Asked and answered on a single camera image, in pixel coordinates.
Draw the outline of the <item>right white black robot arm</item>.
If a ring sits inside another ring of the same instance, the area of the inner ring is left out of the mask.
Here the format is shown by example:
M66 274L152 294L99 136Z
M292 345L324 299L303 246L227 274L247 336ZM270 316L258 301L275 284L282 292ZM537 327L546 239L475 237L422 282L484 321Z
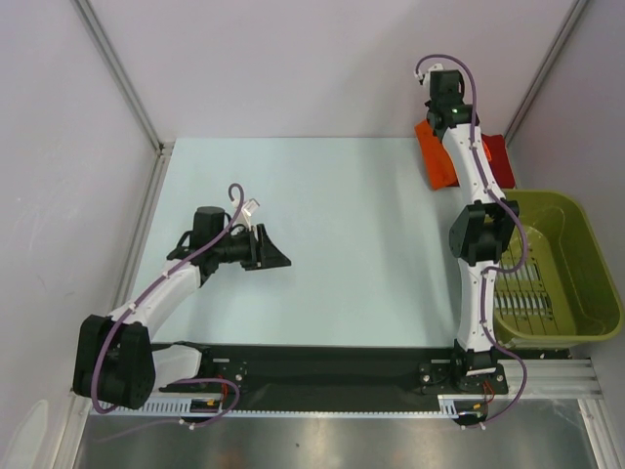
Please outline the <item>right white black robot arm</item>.
M435 64L421 79L429 90L427 122L450 157L464 208L449 229L449 248L462 281L461 321L454 342L452 384L473 392L494 358L494 290L500 261L508 250L520 215L492 173L474 108L464 102L465 81L457 69Z

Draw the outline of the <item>orange t shirt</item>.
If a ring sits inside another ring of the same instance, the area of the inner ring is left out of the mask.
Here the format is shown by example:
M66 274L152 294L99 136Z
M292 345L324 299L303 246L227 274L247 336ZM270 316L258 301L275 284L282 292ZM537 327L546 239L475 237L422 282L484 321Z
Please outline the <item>orange t shirt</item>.
M428 121L422 120L414 130L432 189L437 191L458 187L459 181L452 160Z

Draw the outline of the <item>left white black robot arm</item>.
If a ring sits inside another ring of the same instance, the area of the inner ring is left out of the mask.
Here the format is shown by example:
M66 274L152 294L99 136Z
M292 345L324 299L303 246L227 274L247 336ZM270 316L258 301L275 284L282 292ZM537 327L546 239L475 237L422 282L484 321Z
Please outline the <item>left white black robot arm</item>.
M264 225L236 221L223 208L197 208L163 272L137 299L82 322L72 390L90 399L96 412L138 409L153 391L171 384L185 381L202 391L214 383L216 367L199 350L187 345L154 350L152 340L221 265L237 264L247 272L290 266Z

